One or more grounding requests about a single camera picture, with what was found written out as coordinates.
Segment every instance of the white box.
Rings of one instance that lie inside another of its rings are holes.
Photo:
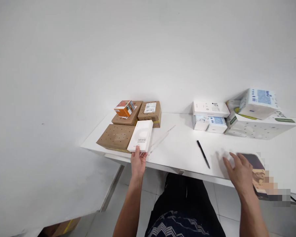
[[[228,117],[230,114],[226,103],[209,103],[193,101],[193,115],[209,117]]]
[[[265,120],[259,120],[239,115],[235,110],[237,108],[227,118],[227,135],[269,140],[296,126],[292,119],[280,111]]]
[[[274,91],[248,89],[241,99],[239,114],[256,119],[266,119],[279,111]]]
[[[227,124],[224,118],[208,117],[209,125],[206,132],[224,133],[227,129]]]
[[[193,115],[194,130],[206,131],[208,128],[208,117],[201,115]]]
[[[135,152],[136,146],[138,145],[140,147],[140,152],[148,152],[153,125],[152,120],[138,121],[127,150]]]

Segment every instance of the cardboard box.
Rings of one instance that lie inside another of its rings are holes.
[[[138,120],[152,120],[153,128],[160,128],[161,126],[161,106],[159,101],[144,102],[141,105]]]
[[[109,150],[130,153],[127,147],[134,130],[134,126],[110,124],[96,143]]]
[[[148,152],[153,125],[154,123],[151,120],[137,122],[131,141],[127,147],[129,152],[135,152],[136,146],[140,147],[140,152]]]
[[[118,116],[129,117],[135,110],[135,106],[131,100],[122,100],[115,108]]]
[[[224,133],[227,129],[225,118],[221,117],[208,117],[209,125],[207,132]]]
[[[201,115],[193,115],[194,130],[206,131],[208,128],[208,117]]]
[[[115,115],[114,118],[112,119],[112,123],[120,124],[120,125],[136,126],[136,123],[138,121],[137,116],[140,111],[142,101],[133,101],[133,104],[135,106],[135,109],[128,118],[121,118],[120,116]]]
[[[266,119],[279,111],[274,91],[248,89],[241,99],[238,114],[256,119]]]
[[[195,100],[192,108],[193,115],[226,118],[230,114],[226,103],[209,103]]]
[[[226,121],[227,135],[269,140],[296,126],[294,120],[287,118],[281,111],[260,120],[238,114],[239,107],[232,108],[230,104],[228,106],[232,112]]]
[[[76,228],[80,218],[72,219],[70,221],[65,221],[55,225],[47,226],[43,229],[43,233],[48,237],[56,237],[63,235],[69,231],[72,231]]]

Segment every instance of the black pen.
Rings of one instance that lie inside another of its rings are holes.
[[[206,159],[205,153],[204,153],[204,151],[203,151],[203,149],[202,149],[202,147],[201,147],[200,142],[197,141],[197,144],[198,144],[198,146],[199,146],[200,149],[201,149],[201,152],[202,152],[202,154],[203,154],[203,156],[204,156],[204,159],[205,159],[205,161],[206,161],[206,164],[207,164],[208,168],[210,169],[210,165],[209,165],[209,163],[208,163],[208,161],[207,161],[207,159]]]

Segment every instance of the person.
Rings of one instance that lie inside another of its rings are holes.
[[[135,237],[147,153],[132,153],[132,177],[113,237]],[[223,157],[229,178],[241,202],[240,236],[267,237],[259,200],[252,185],[252,165],[241,154],[230,153],[232,168]],[[226,236],[202,180],[169,173],[165,189],[151,212],[145,236]]]

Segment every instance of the small orange box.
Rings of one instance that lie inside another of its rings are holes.
[[[131,100],[122,100],[115,108],[115,112],[120,117],[129,117],[135,110],[135,106]]]

